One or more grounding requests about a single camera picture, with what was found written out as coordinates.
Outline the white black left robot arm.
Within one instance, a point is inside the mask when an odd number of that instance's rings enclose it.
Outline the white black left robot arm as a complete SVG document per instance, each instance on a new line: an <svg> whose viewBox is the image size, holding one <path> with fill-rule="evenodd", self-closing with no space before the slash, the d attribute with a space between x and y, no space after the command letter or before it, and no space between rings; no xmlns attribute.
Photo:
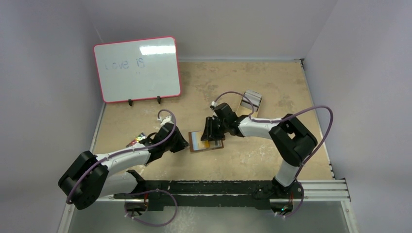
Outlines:
<svg viewBox="0 0 412 233"><path fill-rule="evenodd" d="M82 152L58 181L66 194L67 204L79 210L93 204L97 198L107 196L109 178L137 165L147 165L160 159L164 153L186 149L188 141L173 123L165 123L156 133L151 133L125 149L111 153Z"/></svg>

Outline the brown leather card holder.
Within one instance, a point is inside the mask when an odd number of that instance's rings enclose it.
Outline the brown leather card holder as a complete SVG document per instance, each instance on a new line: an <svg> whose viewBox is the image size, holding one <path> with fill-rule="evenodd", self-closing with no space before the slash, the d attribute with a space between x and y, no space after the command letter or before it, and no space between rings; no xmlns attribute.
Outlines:
<svg viewBox="0 0 412 233"><path fill-rule="evenodd" d="M208 150L223 149L223 141L202 141L201 131L189 132L189 150L190 152L203 152Z"/></svg>

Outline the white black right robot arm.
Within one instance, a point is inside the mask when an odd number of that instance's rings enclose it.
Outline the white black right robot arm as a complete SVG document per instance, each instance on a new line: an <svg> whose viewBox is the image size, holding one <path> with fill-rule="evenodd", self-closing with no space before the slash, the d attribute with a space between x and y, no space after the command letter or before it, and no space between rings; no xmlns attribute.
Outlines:
<svg viewBox="0 0 412 233"><path fill-rule="evenodd" d="M292 114L275 119L238 116L227 103L212 107L212 110L213 116L206 118L201 141L224 140L227 133L272 140L283 159L272 180L273 192L280 198L291 193L304 161L318 146L316 137L309 129Z"/></svg>

